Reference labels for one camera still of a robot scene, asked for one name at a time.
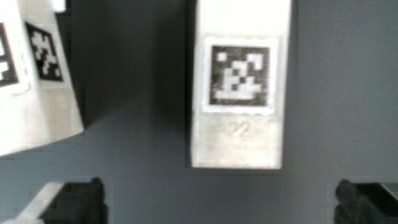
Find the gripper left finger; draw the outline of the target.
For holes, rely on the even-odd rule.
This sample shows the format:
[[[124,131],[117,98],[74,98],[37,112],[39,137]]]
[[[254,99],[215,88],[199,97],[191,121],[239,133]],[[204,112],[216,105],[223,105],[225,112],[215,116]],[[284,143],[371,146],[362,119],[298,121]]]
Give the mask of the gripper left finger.
[[[10,224],[108,224],[101,179],[49,182]]]

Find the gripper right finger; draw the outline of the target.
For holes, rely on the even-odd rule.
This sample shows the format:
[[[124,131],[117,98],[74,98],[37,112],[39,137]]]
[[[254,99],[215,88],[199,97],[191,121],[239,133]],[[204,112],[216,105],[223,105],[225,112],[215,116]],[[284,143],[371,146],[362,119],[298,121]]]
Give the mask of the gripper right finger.
[[[398,183],[339,182],[334,224],[398,224]]]

